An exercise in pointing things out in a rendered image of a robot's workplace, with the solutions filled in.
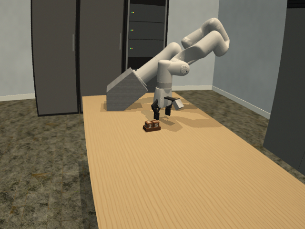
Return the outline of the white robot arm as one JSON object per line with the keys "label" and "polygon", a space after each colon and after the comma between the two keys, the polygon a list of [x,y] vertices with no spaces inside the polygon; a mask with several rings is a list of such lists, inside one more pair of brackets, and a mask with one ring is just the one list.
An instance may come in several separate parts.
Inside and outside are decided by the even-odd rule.
{"label": "white robot arm", "polygon": [[218,57],[225,55],[230,40],[221,22],[217,18],[211,18],[184,37],[181,43],[184,50],[179,44],[172,42],[137,71],[133,70],[145,87],[157,75],[157,87],[171,88],[173,75],[187,75],[190,64],[212,51]]}

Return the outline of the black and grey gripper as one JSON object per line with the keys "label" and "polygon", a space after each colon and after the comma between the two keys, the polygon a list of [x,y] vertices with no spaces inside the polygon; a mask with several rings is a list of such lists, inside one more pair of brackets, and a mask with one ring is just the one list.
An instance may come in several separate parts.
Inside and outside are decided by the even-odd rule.
{"label": "black and grey gripper", "polygon": [[[152,110],[154,111],[154,119],[159,120],[159,110],[163,107],[165,108],[165,114],[170,116],[172,101],[164,99],[164,97],[172,97],[172,89],[171,88],[155,88],[153,104],[151,105]],[[157,110],[158,108],[158,110]]]}

